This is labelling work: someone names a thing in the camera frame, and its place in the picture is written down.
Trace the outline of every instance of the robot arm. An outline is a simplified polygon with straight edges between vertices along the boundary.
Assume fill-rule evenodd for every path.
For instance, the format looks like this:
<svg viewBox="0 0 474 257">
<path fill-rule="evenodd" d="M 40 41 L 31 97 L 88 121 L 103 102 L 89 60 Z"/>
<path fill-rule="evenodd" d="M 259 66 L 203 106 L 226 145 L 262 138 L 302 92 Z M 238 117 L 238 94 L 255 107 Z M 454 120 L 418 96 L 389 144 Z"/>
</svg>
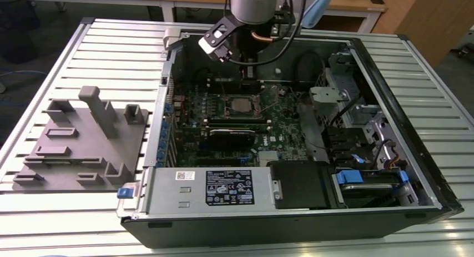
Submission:
<svg viewBox="0 0 474 257">
<path fill-rule="evenodd" d="M 292 0 L 287 1 L 290 3 L 290 15 L 292 15 Z M 315 23 L 326 10 L 328 1 L 315 0 L 310 9 L 304 11 L 306 0 L 300 0 L 299 19 L 287 44 L 280 53 L 267 61 L 258 62 L 256 53 L 270 43 L 279 41 L 288 34 L 286 32 L 283 36 L 271 38 L 272 25 L 282 23 L 282 12 L 275 12 L 276 0 L 231 0 L 232 14 L 224 16 L 206 32 L 203 38 L 199 40 L 199 45 L 214 60 L 231 62 L 242 67 L 256 67 L 268 64 L 278 60 L 287 51 L 303 22 L 302 16 L 310 17 L 310 22 Z M 231 58 L 231 48 L 239 50 L 239 61 Z"/>
</svg>

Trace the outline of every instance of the power supply label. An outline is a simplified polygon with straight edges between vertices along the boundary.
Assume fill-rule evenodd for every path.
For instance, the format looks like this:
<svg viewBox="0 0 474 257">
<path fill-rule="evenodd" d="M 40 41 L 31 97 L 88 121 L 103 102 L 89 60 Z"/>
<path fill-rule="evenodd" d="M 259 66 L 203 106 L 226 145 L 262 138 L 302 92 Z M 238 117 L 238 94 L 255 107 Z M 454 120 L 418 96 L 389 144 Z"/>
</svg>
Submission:
<svg viewBox="0 0 474 257">
<path fill-rule="evenodd" d="M 206 171 L 208 206 L 255 204 L 251 170 Z"/>
</svg>

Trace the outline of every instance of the motherboard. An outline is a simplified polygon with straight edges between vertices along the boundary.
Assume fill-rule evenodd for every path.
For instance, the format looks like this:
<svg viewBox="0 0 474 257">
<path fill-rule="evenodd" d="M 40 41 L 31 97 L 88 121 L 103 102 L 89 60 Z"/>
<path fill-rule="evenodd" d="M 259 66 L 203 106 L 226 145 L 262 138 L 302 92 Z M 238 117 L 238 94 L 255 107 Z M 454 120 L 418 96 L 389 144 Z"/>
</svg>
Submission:
<svg viewBox="0 0 474 257">
<path fill-rule="evenodd" d="M 307 160 L 296 104 L 303 93 L 263 84 L 255 94 L 208 86 L 175 89 L 178 167 L 259 167 L 272 160 Z"/>
</svg>

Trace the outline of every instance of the table leg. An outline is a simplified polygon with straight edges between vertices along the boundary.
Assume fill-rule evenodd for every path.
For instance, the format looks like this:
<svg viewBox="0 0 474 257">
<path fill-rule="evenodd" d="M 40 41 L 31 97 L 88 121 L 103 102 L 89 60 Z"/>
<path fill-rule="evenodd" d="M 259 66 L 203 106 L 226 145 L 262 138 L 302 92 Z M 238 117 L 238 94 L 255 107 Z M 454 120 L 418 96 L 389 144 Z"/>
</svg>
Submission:
<svg viewBox="0 0 474 257">
<path fill-rule="evenodd" d="M 362 21 L 358 32 L 370 33 L 379 17 L 381 17 L 381 12 L 370 12 L 367 17 Z"/>
<path fill-rule="evenodd" d="M 57 10 L 64 13 L 65 12 L 65 2 L 55 2 Z"/>
<path fill-rule="evenodd" d="M 162 1 L 160 4 L 162 4 L 164 22 L 175 22 L 174 2 L 172 1 Z"/>
</svg>

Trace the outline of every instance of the metal slotted worktable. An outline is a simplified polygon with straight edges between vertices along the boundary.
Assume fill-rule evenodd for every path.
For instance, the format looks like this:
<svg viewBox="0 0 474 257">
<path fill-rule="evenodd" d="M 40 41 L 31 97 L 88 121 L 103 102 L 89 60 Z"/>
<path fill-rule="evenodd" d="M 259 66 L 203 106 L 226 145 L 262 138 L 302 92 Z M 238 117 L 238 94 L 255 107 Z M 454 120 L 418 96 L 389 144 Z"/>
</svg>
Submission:
<svg viewBox="0 0 474 257">
<path fill-rule="evenodd" d="M 12 189 L 23 157 L 33 149 L 49 117 L 48 100 L 73 99 L 83 85 L 96 85 L 115 108 L 138 103 L 154 112 L 166 61 L 167 28 L 207 30 L 203 24 L 96 19 L 80 24 L 49 76 L 0 151 L 0 191 Z M 418 130 L 466 212 L 430 225 L 413 226 L 383 239 L 326 241 L 224 248 L 151 250 L 120 226 L 115 193 L 0 195 L 1 256 L 471 256 L 474 252 L 474 121 L 410 41 L 391 35 L 304 31 L 304 35 L 359 37 L 391 91 Z M 142 150 L 147 149 L 147 134 Z M 140 180 L 144 158 L 139 158 Z"/>
</svg>

